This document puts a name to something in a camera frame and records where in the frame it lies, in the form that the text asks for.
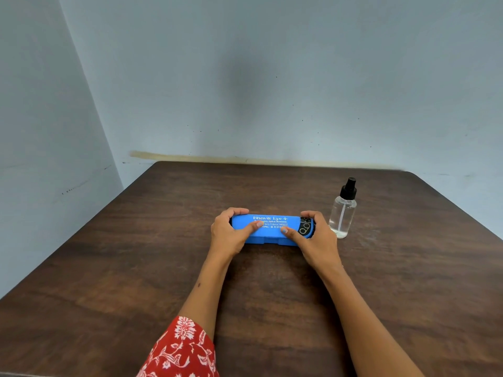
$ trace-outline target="bottle base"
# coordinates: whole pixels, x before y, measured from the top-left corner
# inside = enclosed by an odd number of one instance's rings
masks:
[[[333,228],[330,228],[330,229],[337,235],[337,239],[345,238],[346,235],[348,235],[348,232],[339,231],[339,230],[336,230],[336,229],[333,229]]]

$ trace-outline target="transparent plastic bottle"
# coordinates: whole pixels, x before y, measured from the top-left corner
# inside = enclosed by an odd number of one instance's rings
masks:
[[[356,210],[356,180],[349,177],[346,185],[341,190],[341,195],[333,202],[332,213],[330,214],[329,226],[337,235],[337,238],[345,238],[348,235],[351,221]]]

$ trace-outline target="black bottle cap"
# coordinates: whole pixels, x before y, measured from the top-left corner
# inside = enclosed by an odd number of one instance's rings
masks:
[[[346,185],[341,189],[341,198],[352,200],[356,197],[356,179],[355,177],[349,177]]]

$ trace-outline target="red floral sleeve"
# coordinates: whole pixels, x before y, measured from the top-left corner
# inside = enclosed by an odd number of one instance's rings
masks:
[[[137,377],[219,377],[215,346],[191,319],[176,317],[154,344]]]

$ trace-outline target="hand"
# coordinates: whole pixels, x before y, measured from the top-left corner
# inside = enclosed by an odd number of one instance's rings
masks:
[[[244,241],[264,224],[262,221],[253,221],[240,230],[230,226],[229,220],[233,215],[248,213],[248,209],[229,208],[215,218],[215,222],[211,224],[211,245],[208,257],[215,256],[230,262],[241,251]]]
[[[307,239],[299,232],[286,226],[281,228],[285,237],[294,241],[302,250],[302,254],[318,274],[334,269],[342,269],[343,265],[337,250],[337,235],[330,229],[320,212],[307,210],[301,212],[302,217],[313,218],[316,230],[311,238]]]

